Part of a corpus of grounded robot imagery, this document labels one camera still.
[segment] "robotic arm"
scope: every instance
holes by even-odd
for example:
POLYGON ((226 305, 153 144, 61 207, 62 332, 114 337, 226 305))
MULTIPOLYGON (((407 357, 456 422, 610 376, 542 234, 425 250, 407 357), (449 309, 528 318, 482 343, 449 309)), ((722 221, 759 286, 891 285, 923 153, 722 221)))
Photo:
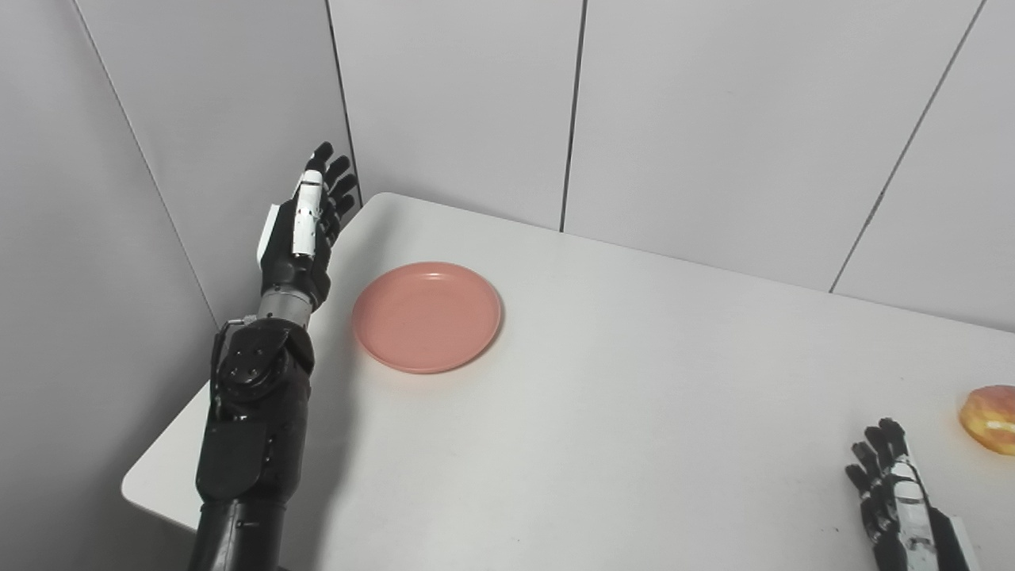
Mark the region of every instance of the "robotic arm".
POLYGON ((285 504, 299 482, 307 434, 314 371, 307 326, 328 298, 339 217, 355 204, 349 159, 328 165, 331 154, 330 143, 319 146, 292 198, 269 213, 258 247, 257 315, 227 323, 215 337, 197 470, 204 504, 190 571, 278 566, 285 504))
POLYGON ((965 527, 933 507, 898 423, 881 419, 853 445, 845 474, 879 571, 979 571, 965 527))

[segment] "panel seam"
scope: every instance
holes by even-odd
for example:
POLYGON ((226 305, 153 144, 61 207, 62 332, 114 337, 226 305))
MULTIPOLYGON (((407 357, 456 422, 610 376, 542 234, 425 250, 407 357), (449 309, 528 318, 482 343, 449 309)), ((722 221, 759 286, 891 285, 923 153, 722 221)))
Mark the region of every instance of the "panel seam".
POLYGON ((141 161, 144 163, 144 169, 148 172, 148 177, 151 180, 151 186, 155 189, 155 194, 158 196, 158 201, 162 204, 162 209, 165 211, 165 217, 170 220, 170 226, 173 228, 173 233, 177 236, 177 242, 180 243, 180 249, 184 253, 184 259, 187 260, 187 266, 190 267, 191 275, 194 276, 194 282, 197 283, 198 291, 201 292, 201 299, 204 300, 204 305, 208 309, 208 315, 211 317, 212 324, 218 324, 215 319, 215 312, 211 309, 211 303, 208 301, 208 296, 204 291, 204 287, 201 284, 201 279, 198 278, 197 270, 194 268, 194 263, 190 259, 190 255, 187 253, 187 246, 184 245, 183 237, 180 235, 180 230, 177 228, 176 221, 173 219, 173 215, 170 213, 170 207, 165 204, 165 198, 162 196, 162 191, 158 188, 158 182, 155 181, 155 174, 151 170, 151 164, 148 163, 148 157, 144 154, 144 149, 141 148, 141 142, 137 138, 137 133, 134 130, 134 125, 131 123, 130 117, 127 115, 127 110, 124 108, 123 100, 120 98, 120 93, 117 92, 116 85, 113 84, 113 77, 110 75, 110 70, 106 67, 106 62, 103 61, 103 56, 98 52, 98 46, 95 44, 95 39, 91 34, 91 29, 88 27, 88 23, 84 19, 84 13, 81 11, 81 6, 78 4, 78 0, 71 0, 74 5, 74 10, 77 12, 77 17, 81 21, 81 26, 84 28, 84 33, 88 39, 88 43, 91 45, 91 51, 95 54, 98 59, 98 65, 103 68, 103 73, 106 75, 106 81, 110 85, 110 90, 113 91, 113 98, 117 101, 117 106, 120 108, 120 113, 123 115, 124 121, 127 123, 127 129, 130 131, 131 140, 134 141, 134 146, 137 148, 138 154, 141 156, 141 161))
POLYGON ((902 151, 899 153, 898 158, 895 159, 895 163, 888 172, 888 179, 885 180, 884 186, 881 187, 881 192, 878 193, 878 197, 874 200, 874 205, 871 207, 871 211, 868 212, 867 218, 864 220, 864 224, 860 227, 860 232, 857 234, 857 238, 854 239, 853 245, 850 247, 850 252, 845 255, 842 265, 838 268, 838 273, 835 274, 835 279, 831 282, 831 288, 828 289, 829 294, 835 293, 835 288, 838 285, 839 279, 842 278, 845 266, 850 264, 850 261, 853 259, 853 254, 857 251, 857 245, 860 244, 860 240, 864 237, 867 227, 871 225, 871 221, 874 219, 874 214, 877 213, 878 208, 881 207, 881 202, 884 200, 885 193, 888 191, 888 186, 891 185, 892 181, 895 179, 895 173, 898 171, 899 165, 902 163, 906 153, 909 151, 909 146, 912 145, 912 141, 917 137, 917 132, 920 130, 920 127, 923 126, 924 119, 927 118, 927 114, 931 110, 931 105, 934 104, 934 100, 937 98, 938 92, 941 90, 941 86, 944 85, 945 79, 948 78, 948 73, 951 72, 952 66, 955 64, 955 60, 958 58, 959 52, 962 51, 965 41, 969 38, 969 32, 972 31, 972 26, 976 23, 976 19, 979 18, 979 13, 984 10, 984 6, 986 4, 987 0, 980 0, 979 5, 976 7, 976 11, 973 12, 972 19, 969 20, 969 24, 965 27, 962 38, 958 41, 958 45, 952 52, 951 58, 948 60, 948 65, 945 66, 944 72, 941 74, 937 84, 934 86, 934 90, 931 91, 931 96, 927 100, 927 104, 924 105, 924 110, 920 114, 920 118, 917 119, 917 124, 912 127, 912 131, 909 133, 909 137, 906 139, 905 144, 902 145, 902 151))
POLYGON ((356 195, 359 197, 359 207, 363 207, 362 181, 359 177, 359 166, 356 165, 356 150, 352 146, 352 125, 349 123, 349 105, 345 102, 345 83, 342 80, 342 65, 338 59, 338 42, 335 40, 335 21, 331 14, 331 1, 324 0, 324 9, 328 14, 328 33, 331 38, 331 53, 335 56, 335 73, 338 75, 338 93, 342 100, 342 114, 345 117, 345 135, 349 139, 349 160, 356 172, 356 195))
POLYGON ((574 122, 578 118, 578 91, 582 82, 582 52, 585 50, 585 21, 589 12, 589 0, 582 0, 582 20, 578 31, 578 54, 574 58, 574 92, 571 97, 570 126, 567 133, 567 159, 564 162, 564 188, 560 198, 560 228, 564 230, 564 218, 567 215, 567 190, 570 185, 571 155, 574 151, 574 122))

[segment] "white wall panel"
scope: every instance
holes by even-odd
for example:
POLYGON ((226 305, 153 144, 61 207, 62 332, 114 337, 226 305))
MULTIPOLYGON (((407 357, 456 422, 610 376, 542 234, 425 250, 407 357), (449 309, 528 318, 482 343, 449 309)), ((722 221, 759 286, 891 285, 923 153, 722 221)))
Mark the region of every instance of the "white wall panel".
POLYGON ((72 2, 0 2, 0 568, 183 569, 120 481, 214 324, 72 2))
POLYGON ((827 290, 976 0, 589 0, 565 230, 827 290))
POLYGON ((348 153, 324 0, 78 0, 215 317, 257 309, 268 205, 348 153))
POLYGON ((985 4, 836 293, 1015 332, 1013 28, 985 4))
POLYGON ((557 227, 581 0, 331 0, 366 195, 557 227))

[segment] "robotic hand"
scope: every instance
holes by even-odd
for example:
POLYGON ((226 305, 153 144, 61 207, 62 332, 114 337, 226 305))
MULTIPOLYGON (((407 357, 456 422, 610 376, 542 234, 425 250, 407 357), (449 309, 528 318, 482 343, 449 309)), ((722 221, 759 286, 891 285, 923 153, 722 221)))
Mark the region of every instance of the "robotic hand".
POLYGON ((339 218, 355 204, 349 159, 330 143, 259 244, 261 306, 215 337, 211 405, 197 469, 204 504, 190 571, 275 571, 285 504, 299 482, 314 348, 307 325, 328 297, 339 218), (229 330, 235 328, 231 337, 229 330))
POLYGON ((979 571, 958 518, 931 506, 902 427, 882 419, 853 445, 860 466, 845 474, 860 491, 860 513, 880 571, 979 571))

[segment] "table surface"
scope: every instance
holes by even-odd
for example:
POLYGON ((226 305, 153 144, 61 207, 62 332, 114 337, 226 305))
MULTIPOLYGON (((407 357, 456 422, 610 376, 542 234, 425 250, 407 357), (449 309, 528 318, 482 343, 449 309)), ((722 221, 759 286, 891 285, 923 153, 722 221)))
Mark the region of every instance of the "table surface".
MULTIPOLYGON (((1011 381, 1012 335, 391 194, 330 274, 293 571, 874 570, 842 468, 885 416, 983 568, 1015 559, 1015 460, 956 420, 1011 381), (375 362, 349 326, 367 283, 421 260, 476 270, 504 307, 486 353, 438 375, 375 362)), ((123 482, 191 528, 206 390, 123 482)))

